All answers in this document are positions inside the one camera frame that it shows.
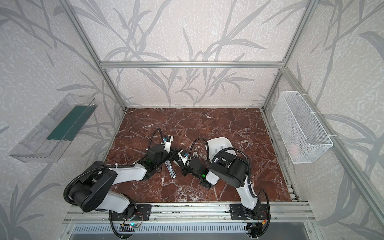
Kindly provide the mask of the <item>blue mini stapler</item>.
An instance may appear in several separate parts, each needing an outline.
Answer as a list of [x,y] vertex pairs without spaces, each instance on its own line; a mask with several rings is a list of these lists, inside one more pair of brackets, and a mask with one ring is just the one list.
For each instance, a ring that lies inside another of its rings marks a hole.
[[171,162],[169,160],[167,160],[167,161],[165,161],[165,165],[166,165],[166,167],[167,167],[167,169],[168,169],[168,171],[170,173],[171,178],[175,179],[177,175],[176,175],[176,173],[175,173],[175,171],[174,171],[174,169],[172,167]]

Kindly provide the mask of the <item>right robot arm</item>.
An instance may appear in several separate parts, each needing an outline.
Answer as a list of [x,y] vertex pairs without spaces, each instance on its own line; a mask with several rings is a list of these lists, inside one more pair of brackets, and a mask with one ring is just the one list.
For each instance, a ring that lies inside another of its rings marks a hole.
[[257,195],[251,184],[251,165],[247,155],[233,147],[224,148],[213,156],[213,161],[205,167],[198,158],[190,157],[186,151],[179,152],[179,164],[183,175],[191,174],[200,180],[204,188],[211,188],[219,180],[236,188],[242,204],[242,210],[248,214],[260,212],[260,194],[268,194],[261,190]]

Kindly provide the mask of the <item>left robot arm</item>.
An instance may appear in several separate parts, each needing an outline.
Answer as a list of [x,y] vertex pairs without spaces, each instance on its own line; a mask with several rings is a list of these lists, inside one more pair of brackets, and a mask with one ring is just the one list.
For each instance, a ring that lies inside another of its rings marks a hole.
[[156,145],[132,165],[106,165],[96,161],[68,183],[63,192],[64,200],[80,207],[85,213],[94,210],[127,213],[134,207],[134,202],[123,194],[111,191],[111,187],[150,179],[163,163],[177,161],[179,152],[175,148],[166,150],[162,145]]

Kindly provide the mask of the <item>white plastic tray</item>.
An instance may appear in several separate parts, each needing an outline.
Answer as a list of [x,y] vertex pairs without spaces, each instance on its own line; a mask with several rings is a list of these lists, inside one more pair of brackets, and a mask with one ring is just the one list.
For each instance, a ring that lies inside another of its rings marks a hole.
[[208,151],[209,151],[209,159],[210,159],[208,166],[213,162],[214,156],[216,155],[216,153],[218,153],[222,149],[233,147],[231,141],[225,137],[210,139],[207,141],[207,143],[208,143]]

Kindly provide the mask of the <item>green circuit board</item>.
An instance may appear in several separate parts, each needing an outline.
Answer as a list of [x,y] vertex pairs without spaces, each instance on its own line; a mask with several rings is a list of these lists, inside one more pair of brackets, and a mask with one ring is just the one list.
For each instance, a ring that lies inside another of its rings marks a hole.
[[139,223],[121,224],[120,231],[122,232],[133,232],[141,226]]

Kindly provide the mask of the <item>pink object in basket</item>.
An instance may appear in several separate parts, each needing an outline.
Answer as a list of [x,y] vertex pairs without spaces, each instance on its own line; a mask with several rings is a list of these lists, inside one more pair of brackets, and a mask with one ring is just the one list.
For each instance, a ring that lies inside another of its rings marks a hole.
[[298,144],[290,144],[288,152],[292,159],[297,159],[300,157],[300,146]]

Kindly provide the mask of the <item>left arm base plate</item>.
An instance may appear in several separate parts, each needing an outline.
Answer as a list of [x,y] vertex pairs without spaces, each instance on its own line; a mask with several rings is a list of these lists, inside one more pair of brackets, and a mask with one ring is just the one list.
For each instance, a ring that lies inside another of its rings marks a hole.
[[123,213],[112,212],[109,220],[114,221],[148,221],[151,215],[152,205],[129,205]]

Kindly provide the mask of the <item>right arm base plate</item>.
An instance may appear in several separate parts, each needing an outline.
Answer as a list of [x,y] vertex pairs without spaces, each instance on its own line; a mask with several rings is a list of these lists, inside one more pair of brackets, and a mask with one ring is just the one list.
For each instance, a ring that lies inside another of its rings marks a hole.
[[270,209],[268,204],[257,203],[253,210],[244,207],[241,204],[230,204],[229,212],[231,220],[270,220]]

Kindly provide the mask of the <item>aluminium front rail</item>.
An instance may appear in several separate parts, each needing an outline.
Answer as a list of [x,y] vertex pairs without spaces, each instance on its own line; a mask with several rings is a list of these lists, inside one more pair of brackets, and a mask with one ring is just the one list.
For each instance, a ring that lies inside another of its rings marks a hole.
[[[149,219],[144,223],[226,223],[231,221],[230,203],[225,202],[181,202],[150,203]],[[307,202],[271,202],[271,223],[314,222],[315,216]],[[84,213],[79,207],[71,207],[64,224],[108,223],[108,212]]]

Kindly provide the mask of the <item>clear acrylic wall shelf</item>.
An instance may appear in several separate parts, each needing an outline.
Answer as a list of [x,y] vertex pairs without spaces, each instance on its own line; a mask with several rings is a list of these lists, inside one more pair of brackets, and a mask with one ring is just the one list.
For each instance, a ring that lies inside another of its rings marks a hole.
[[67,94],[9,155],[24,163],[56,163],[98,105],[94,97]]

